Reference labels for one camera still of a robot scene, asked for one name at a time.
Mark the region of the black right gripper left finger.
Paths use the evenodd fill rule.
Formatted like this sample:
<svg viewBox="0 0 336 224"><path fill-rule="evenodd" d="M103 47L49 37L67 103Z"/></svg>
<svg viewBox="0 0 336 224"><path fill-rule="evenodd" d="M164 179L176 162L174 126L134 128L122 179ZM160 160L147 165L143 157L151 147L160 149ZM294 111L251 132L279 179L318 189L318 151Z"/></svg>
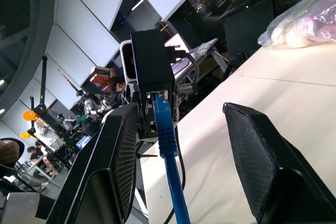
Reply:
<svg viewBox="0 0 336 224"><path fill-rule="evenodd" d="M136 104L113 110L79 152L46 224L124 224L131 207Z"/></svg>

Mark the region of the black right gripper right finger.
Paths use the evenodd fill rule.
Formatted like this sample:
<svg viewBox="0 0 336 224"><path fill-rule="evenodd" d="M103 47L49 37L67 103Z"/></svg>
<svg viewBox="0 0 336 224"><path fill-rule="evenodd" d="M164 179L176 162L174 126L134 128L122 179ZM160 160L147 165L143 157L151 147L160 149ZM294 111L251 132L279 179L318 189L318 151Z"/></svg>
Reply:
<svg viewBox="0 0 336 224"><path fill-rule="evenodd" d="M224 103L230 144L257 224L336 224L336 197L267 115Z"/></svg>

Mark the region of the white box with dark lens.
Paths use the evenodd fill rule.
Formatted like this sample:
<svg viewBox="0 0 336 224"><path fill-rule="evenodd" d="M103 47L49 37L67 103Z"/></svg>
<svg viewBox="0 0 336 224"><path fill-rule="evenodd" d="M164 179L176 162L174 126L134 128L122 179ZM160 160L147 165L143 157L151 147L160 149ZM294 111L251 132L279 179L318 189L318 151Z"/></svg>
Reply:
<svg viewBox="0 0 336 224"><path fill-rule="evenodd" d="M132 40L125 40L119 46L125 82L136 81L136 68L132 49Z"/></svg>

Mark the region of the small black box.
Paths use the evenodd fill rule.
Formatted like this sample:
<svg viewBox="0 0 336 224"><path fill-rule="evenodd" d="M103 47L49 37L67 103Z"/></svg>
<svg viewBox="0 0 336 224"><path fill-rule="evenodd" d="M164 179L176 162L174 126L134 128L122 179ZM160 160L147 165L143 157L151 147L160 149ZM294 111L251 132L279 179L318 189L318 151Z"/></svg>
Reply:
<svg viewBox="0 0 336 224"><path fill-rule="evenodd" d="M152 94L163 92L169 102L171 114L175 110L175 77L158 29L131 34L131 44L139 95L139 139L157 137Z"/></svg>

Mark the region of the seated person in black shirt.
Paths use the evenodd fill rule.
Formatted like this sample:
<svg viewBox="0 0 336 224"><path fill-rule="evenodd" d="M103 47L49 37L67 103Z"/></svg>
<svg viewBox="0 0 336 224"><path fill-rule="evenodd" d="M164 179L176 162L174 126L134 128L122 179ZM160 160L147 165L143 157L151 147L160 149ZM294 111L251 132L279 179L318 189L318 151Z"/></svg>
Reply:
<svg viewBox="0 0 336 224"><path fill-rule="evenodd" d="M27 152L30 154L30 160L34 163L42 157L43 163L49 169L50 176L58 175L58 170L54 165L54 157L43 150L43 146L39 142L35 142L35 146L28 147Z"/></svg>

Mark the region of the person with dark hair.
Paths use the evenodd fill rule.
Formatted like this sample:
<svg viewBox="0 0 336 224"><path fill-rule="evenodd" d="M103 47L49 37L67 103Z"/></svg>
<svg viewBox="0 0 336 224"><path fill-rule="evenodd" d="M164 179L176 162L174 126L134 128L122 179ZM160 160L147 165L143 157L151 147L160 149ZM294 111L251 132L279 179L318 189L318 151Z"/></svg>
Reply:
<svg viewBox="0 0 336 224"><path fill-rule="evenodd" d="M110 107L116 109L123 105L122 94L126 87L125 79L122 76L114 76L109 79L108 87L111 92Z"/></svg>

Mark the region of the large orange spool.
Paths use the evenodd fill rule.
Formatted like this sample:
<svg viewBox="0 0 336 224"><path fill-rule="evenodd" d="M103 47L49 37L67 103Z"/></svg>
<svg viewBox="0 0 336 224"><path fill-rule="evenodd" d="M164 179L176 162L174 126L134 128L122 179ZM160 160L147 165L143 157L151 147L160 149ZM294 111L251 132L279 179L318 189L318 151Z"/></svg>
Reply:
<svg viewBox="0 0 336 224"><path fill-rule="evenodd" d="M22 116L26 121L37 121L39 119L39 115L30 110L23 112Z"/></svg>

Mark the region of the black tripod pole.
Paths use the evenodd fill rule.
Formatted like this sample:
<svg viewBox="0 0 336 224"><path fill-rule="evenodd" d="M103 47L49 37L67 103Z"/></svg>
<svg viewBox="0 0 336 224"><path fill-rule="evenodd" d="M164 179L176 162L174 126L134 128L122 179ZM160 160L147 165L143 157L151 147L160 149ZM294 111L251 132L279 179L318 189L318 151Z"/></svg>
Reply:
<svg viewBox="0 0 336 224"><path fill-rule="evenodd" d="M46 56L42 56L41 87L40 87L40 102L39 102L39 106L42 111L46 111L45 93L46 93L47 60L48 58Z"/></svg>

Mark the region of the grey panel with black tape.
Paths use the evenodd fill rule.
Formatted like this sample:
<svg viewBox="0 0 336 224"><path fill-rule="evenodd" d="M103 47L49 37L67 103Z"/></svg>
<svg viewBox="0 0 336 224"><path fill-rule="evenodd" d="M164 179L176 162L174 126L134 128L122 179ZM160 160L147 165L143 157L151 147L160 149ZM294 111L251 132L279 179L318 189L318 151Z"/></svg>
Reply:
<svg viewBox="0 0 336 224"><path fill-rule="evenodd" d="M55 200L32 192L0 198L0 224L46 224Z"/></svg>

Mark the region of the black monitor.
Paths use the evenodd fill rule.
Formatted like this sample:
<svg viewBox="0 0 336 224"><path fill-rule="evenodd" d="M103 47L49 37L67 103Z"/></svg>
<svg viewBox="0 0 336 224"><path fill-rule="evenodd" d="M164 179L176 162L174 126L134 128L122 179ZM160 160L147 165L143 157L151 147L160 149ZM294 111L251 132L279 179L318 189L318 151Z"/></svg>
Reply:
<svg viewBox="0 0 336 224"><path fill-rule="evenodd" d="M228 19L225 37L229 60L246 60L259 48L259 36L274 19L273 1L264 0Z"/></svg>

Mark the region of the clear plastic bag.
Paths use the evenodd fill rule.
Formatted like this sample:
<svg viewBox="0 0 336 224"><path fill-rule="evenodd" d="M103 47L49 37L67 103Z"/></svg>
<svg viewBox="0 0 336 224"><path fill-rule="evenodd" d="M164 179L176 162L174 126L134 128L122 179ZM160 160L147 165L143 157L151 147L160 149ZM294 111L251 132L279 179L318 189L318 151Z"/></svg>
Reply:
<svg viewBox="0 0 336 224"><path fill-rule="evenodd" d="M276 17L258 38L264 48L336 44L336 0L301 0Z"/></svg>

